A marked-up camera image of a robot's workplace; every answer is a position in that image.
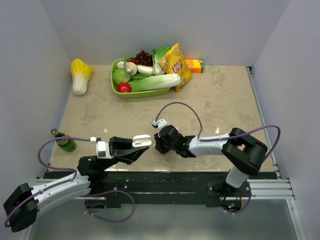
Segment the white clip earbud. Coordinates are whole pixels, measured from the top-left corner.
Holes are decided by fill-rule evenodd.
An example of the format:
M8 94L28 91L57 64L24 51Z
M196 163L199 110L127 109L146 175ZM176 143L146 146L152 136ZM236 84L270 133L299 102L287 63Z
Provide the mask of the white clip earbud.
M142 142L140 140L134 140L132 142L132 146L135 147L135 148L138 148L142 145Z

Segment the white earbud charging case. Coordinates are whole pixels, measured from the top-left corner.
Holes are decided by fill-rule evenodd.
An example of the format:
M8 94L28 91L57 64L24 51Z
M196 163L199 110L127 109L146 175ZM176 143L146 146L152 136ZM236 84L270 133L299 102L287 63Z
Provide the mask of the white earbud charging case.
M152 144L151 136L148 134L136 135L132 138L132 142L135 140L139 140L142 142L142 145L139 147L148 147Z

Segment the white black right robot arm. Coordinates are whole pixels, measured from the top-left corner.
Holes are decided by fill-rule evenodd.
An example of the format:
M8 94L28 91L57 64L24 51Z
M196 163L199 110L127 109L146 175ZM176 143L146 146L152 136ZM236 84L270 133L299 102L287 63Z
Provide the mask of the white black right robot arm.
M222 185L223 192L230 197L241 190L248 177L260 173L268 149L263 142L237 127L230 133L210 139L183 136L174 126L167 125L154 134L154 140L155 148L161 154L173 151L183 158L225 156L233 164Z

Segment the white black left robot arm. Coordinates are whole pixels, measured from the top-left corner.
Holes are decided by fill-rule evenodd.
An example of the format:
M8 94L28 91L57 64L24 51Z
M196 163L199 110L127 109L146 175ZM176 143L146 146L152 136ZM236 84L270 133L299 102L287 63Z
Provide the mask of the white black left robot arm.
M13 233L31 226L36 218L52 208L77 197L99 196L104 190L104 171L121 162L131 165L150 148L151 137L136 135L132 139L112 137L109 142L91 137L96 144L96 155L81 157L76 169L60 179L42 185L19 185L4 202L4 226Z

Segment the green glass bottle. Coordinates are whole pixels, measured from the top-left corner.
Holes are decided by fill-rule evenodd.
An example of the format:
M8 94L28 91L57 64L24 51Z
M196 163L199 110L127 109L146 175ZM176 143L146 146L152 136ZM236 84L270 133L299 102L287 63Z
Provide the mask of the green glass bottle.
M68 137L67 134L59 132L56 128L53 128L51 130L51 134L55 138ZM77 145L73 139L62 138L62 139L56 140L56 143L62 150L64 150L67 153L73 152L77 147Z

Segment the long green white cabbage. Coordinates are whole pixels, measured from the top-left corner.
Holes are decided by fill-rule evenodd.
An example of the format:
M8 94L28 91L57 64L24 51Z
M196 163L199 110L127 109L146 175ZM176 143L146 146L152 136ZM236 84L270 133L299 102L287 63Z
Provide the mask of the long green white cabbage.
M130 81L132 92L143 92L176 87L181 83L181 77L176 73L153 75L140 80Z

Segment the red apple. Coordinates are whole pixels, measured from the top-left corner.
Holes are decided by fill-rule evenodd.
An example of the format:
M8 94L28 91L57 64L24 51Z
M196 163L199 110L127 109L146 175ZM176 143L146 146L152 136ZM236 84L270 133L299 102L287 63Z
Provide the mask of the red apple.
M120 83L117 87L119 93L130 93L132 91L131 86L128 83Z

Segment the round green cabbage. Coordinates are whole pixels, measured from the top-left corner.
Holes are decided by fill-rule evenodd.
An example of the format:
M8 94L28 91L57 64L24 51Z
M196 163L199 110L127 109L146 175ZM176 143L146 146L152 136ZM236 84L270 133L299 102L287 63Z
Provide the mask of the round green cabbage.
M130 76L126 73L123 68L117 68L112 72L112 81L115 85L122 83L128 83Z

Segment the white radish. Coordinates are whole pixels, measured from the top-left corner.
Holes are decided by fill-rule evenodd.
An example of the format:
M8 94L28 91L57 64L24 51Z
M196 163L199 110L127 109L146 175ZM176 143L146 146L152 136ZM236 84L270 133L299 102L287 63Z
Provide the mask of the white radish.
M153 67L151 67L151 66L137 65L136 68L137 68L137 72L139 74L146 75L146 76L153 76L154 75Z

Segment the orange juice carton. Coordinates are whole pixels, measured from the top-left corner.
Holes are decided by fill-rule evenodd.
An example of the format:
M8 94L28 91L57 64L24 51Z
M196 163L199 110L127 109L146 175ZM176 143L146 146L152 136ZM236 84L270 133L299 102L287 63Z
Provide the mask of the orange juice carton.
M204 63L201 59L186 59L185 61L191 73L202 74L204 72Z

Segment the yellow Lays chip bag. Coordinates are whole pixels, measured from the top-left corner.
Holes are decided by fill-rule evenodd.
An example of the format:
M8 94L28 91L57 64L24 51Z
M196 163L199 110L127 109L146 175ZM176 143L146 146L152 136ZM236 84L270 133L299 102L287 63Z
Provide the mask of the yellow Lays chip bag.
M167 74L178 74L180 76L180 83L175 87L176 93L179 93L193 77L178 43L157 60L156 63Z

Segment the beige mushroom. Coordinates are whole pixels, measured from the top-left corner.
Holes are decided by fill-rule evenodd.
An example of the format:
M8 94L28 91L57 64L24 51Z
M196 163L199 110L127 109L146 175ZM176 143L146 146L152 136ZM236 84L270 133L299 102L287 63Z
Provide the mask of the beige mushroom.
M125 69L126 72L133 76L137 73L137 66L133 62L119 61L116 64L117 68Z

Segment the green leafy lettuce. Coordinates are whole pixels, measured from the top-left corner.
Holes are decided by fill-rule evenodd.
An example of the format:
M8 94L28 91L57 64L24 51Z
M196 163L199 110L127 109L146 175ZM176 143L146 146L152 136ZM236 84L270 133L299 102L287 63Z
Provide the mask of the green leafy lettuce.
M165 71L158 64L158 62L165 56L165 54L171 49L169 46L163 46L158 50L152 50L152 71L154 75L163 75Z

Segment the yellow napa cabbage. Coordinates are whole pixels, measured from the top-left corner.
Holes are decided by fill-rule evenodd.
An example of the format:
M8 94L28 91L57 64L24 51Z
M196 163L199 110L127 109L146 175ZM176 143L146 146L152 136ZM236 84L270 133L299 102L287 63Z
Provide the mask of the yellow napa cabbage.
M87 92L88 82L94 72L94 67L77 58L71 62L72 91L77 96Z

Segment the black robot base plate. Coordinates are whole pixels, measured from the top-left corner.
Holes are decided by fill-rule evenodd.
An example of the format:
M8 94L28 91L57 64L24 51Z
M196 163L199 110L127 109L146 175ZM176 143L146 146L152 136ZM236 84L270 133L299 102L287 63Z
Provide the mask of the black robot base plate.
M252 196L251 188L243 182L236 189L227 185L227 172L134 172L106 171L92 176L71 172L48 172L46 179L58 182L72 179L87 194L102 194L106 208L124 204L137 205L205 205L224 210L239 210L241 201Z

